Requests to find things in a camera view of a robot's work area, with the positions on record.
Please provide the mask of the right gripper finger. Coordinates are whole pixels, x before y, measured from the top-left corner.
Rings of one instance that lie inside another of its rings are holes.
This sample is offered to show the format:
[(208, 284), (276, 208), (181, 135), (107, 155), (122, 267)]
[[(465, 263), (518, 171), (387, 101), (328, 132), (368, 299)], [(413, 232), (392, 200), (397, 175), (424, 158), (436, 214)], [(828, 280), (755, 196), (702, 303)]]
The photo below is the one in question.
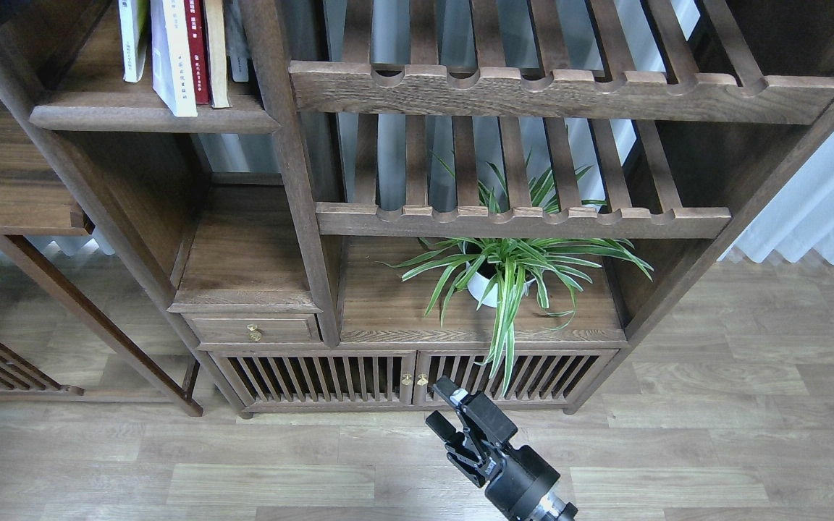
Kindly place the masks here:
[(470, 432), (496, 447), (501, 447), (518, 432), (515, 423), (484, 392), (469, 394), (446, 376), (440, 377), (431, 388), (457, 412)]
[(461, 471), (476, 487), (484, 487), (494, 478), (493, 448), (482, 436), (469, 429), (456, 430), (440, 412), (433, 411), (426, 418), (426, 424), (443, 441), (447, 459)]

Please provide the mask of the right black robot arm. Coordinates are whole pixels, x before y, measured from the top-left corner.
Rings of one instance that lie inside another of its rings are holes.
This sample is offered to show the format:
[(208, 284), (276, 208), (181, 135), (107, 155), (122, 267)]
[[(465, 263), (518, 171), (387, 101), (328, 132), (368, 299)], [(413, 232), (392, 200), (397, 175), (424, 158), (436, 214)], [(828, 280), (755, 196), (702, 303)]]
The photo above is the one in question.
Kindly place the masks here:
[(560, 500), (553, 485), (560, 474), (529, 445), (510, 445), (518, 428), (483, 392), (470, 394), (443, 376), (433, 385), (457, 413), (454, 429), (440, 412), (426, 424), (444, 442), (447, 459), (509, 520), (573, 520), (577, 508)]

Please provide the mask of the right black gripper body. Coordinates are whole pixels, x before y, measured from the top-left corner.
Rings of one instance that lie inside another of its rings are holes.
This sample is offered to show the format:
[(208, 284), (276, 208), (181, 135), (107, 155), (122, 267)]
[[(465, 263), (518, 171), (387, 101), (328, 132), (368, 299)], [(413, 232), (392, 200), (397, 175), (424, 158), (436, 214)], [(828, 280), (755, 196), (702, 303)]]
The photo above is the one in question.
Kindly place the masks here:
[(494, 449), (494, 478), (486, 497), (506, 518), (559, 518), (560, 499), (552, 491), (560, 473), (524, 445)]

